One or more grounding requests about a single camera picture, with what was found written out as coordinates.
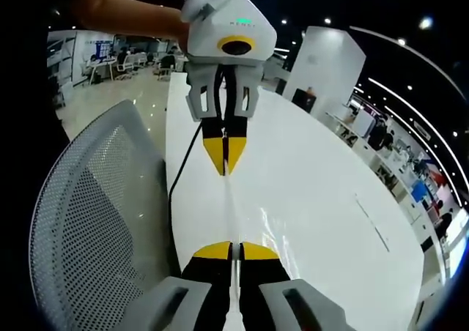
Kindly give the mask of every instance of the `white cabinet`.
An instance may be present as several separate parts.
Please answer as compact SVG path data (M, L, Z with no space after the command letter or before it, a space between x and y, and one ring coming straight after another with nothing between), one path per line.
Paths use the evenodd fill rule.
M399 202L399 205L402 211L406 214L410 224L416 221L420 215L424 215L425 213L424 206L421 203L416 203L407 191L406 195Z
M368 166L372 164L376 153L364 139L358 137L352 149L358 156L361 157L365 164Z

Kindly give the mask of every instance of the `white table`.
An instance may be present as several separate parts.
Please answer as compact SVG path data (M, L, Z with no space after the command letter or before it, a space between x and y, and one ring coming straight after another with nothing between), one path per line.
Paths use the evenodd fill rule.
M112 59L112 60L106 60L104 62L98 62L98 63L92 63L91 67L93 68L93 71L91 72L91 76L89 78L89 84L92 83L93 77L95 76L96 69L98 67L102 66L109 66L109 74L111 75L111 80L114 81L114 77L112 75L112 65L117 61L117 59Z
M169 87L168 187L198 126L185 79L173 73ZM342 306L357 331L407 330L424 255L399 205L325 126L277 94L259 94L248 143L229 178L218 175L202 133L194 144L172 199L181 268L214 242L262 244L279 254L291 278Z
M355 131L349 126L345 124L342 120L340 120L336 115L326 113L332 120L334 120L337 124L340 124L342 127L349 130L352 134L358 137L359 141L365 143L366 141L361 138L359 135L355 133ZM399 172L399 168L401 165L397 165L395 162L391 161L391 159L387 159L380 154L380 152L376 152L370 146L367 147L367 152L372 154L372 159L368 162L368 165L376 170L376 167L379 164L383 164L386 166L393 175L398 179L401 189L405 193L405 197L398 200L401 205L402 210L404 210L407 215L407 219L409 224L412 226L415 235L417 236L417 240L422 243L426 238L430 237L433 241L433 246L435 248L435 255L436 257L432 257L437 261L437 269L439 271L439 283L441 286L444 286L446 283L446 266L445 266L445 259L443 256L443 250L440 244L440 240L437 237L435 227L433 226L433 222L430 219L427 211L423 207L421 203L417 203L416 200L412 196L412 188L408 186L408 178L405 178L404 174Z

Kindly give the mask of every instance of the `white wall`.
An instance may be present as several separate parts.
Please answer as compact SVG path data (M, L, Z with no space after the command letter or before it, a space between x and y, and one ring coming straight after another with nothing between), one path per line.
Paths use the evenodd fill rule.
M75 50L73 51L73 84L80 83L84 77L81 75L81 65L96 53L97 40L108 40L113 42L114 35L98 31L77 31L75 40Z
M400 124L398 124L394 119L389 117L388 119L388 132L391 130L394 131L394 143L398 139L402 140L405 144L410 146L412 149L412 153L417 157L420 152L423 152L425 154L424 159L429 159L430 156L425 152L425 148L423 148L415 139L412 137L412 135L409 133L409 130L404 129Z
M288 81L290 72L282 68L284 60L271 56L264 63L264 79L273 80L274 78L281 78L284 81Z
M308 27L283 96L313 89L317 100L311 115L319 120L336 105L347 104L365 63L365 53L338 29Z
M454 200L453 193L451 193L451 188L448 184L440 187L437 191L438 199L443 201L443 208L441 208L440 212L446 214L449 212L450 209L454 210L454 214L459 211L459 205Z
M55 50L55 53L48 58L48 66L52 64L58 67L57 81L59 85L62 86L72 79L72 59L66 59L73 55L73 49L75 45L76 31L67 30L67 31L53 31L48 35L48 47L51 46L51 49Z
M446 230L447 234L447 244L449 245L450 249L457 244L458 236L461 234L462 231L465 232L465 227L468 223L468 212L464 208L453 208L454 213L452 215L453 220L449 225L448 229Z

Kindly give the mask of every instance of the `glossy floor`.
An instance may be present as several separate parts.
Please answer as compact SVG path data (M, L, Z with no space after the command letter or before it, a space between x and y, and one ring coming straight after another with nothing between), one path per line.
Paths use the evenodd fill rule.
M168 81L159 81L151 68L145 68L127 80L75 87L73 96L57 115L69 138L74 139L103 112L123 100L132 100L157 149L164 155L168 89Z

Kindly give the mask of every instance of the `ceiling light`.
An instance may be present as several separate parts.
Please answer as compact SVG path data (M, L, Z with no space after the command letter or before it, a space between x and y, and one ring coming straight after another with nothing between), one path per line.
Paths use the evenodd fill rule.
M420 29L431 29L433 26L433 19L429 16L426 16L425 18L422 18L422 21L420 21L418 27Z
M437 161L438 165L440 166L440 168L443 169L443 173L445 174L446 178L448 179L450 185L456 190L455 186L454 186L454 183L453 181L451 180L450 176L449 176L449 173L447 172L447 170L445 169L445 167L443 166L443 164L441 163L441 160L440 158L433 152L433 149L430 148L430 146L428 145L428 143L424 140L424 138L419 135L402 117L400 117L398 114L396 114L392 109L388 108L387 106L385 106L385 109L387 109L391 114L393 114L400 122L402 122L402 124L404 124L409 130L412 130L414 132L414 134L416 135L416 137L420 140L420 142L426 147L425 149L425 152L431 152L432 153L432 156L433 158ZM459 198L459 194L456 192L456 200L458 201L459 203L459 206L461 206L461 198Z
M373 32L373 31L369 31L368 29L361 29L360 27L355 27L355 26L350 26L351 29L355 30L355 31L359 31L359 32L363 32L363 33L366 33L366 34L370 34L372 36L375 36L375 37L378 37L378 38L381 38L382 40L387 40L389 42L392 42L394 44L398 44L398 42L394 39L394 38L390 38L390 37L387 37L385 36L384 34L379 34L377 32ZM430 65L431 67L433 67L435 70L437 70L444 78L446 78L446 80L454 87L454 89L457 90L457 92L459 93L459 95L463 98L463 99L466 99L465 97L465 94L462 93L462 90L455 84L455 82L448 76L448 74L446 74L438 65L436 65L432 60L428 59L426 56L422 55L421 53L419 53L418 51L412 49L411 47L405 47L405 49L407 49L409 52L411 52L412 54L418 56L420 59L424 60L428 65Z
M401 102L403 102L410 110L412 110L414 113L416 113L418 116L420 116L420 118L426 123L426 125L428 127L430 127L430 129L432 129L432 131L435 133L435 135L437 135L437 137L440 139L441 143L443 143L443 145L445 146L445 148L448 150L449 154L451 155L451 157L453 158L454 162L456 163L456 166L457 168L459 169L459 171L461 172L461 175L462 175L462 178L464 179L464 183L466 185L466 188L468 189L469 191L469 181L468 181L468 177L466 176L465 172L462 170L462 166L461 166L461 163L458 161L456 155L454 154L453 152L453 149L451 149L451 147L449 146L449 144L446 142L446 140L442 137L442 135L438 132L438 130L430 123L430 121L428 121L424 115L421 114L420 111L418 111L417 109L415 109L411 104L409 104L408 101L406 101L404 98L402 98L400 95L398 95L396 92L393 92L391 91L388 87L386 86L383 86L381 83L373 80L372 78L368 78L368 80L374 84L376 84L377 86L381 87L382 89L384 89L385 91L387 91L388 93L392 94L393 96L395 96L397 99L399 99Z

